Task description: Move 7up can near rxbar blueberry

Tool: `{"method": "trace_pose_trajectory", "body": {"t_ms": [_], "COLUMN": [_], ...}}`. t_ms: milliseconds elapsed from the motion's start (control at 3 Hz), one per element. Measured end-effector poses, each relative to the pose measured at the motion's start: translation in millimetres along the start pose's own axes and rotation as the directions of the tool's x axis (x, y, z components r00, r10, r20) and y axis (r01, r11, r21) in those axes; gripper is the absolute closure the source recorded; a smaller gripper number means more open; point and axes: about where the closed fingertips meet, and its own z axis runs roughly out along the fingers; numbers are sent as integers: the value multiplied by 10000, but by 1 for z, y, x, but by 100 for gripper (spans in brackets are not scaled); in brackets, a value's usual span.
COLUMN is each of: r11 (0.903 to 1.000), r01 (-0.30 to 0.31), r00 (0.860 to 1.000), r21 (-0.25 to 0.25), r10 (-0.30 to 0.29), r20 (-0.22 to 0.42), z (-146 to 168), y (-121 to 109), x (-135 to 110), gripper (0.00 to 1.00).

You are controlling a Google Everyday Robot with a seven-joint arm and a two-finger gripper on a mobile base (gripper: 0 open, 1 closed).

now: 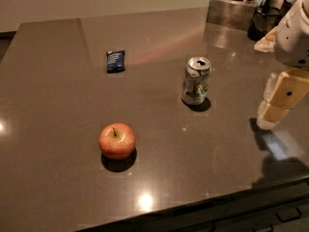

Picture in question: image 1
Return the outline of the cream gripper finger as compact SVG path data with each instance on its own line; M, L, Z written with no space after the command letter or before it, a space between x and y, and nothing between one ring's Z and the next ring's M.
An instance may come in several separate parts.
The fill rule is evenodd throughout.
M308 71L288 69L279 73L272 97L269 101L263 98L259 105L257 126L272 130L308 93Z
M264 91L264 99L266 101L269 101L270 98L272 97L272 94L274 92L274 88L276 86L276 82L278 80L278 76L279 74L276 72L273 72L270 77L267 79L267 84L266 84L266 88Z

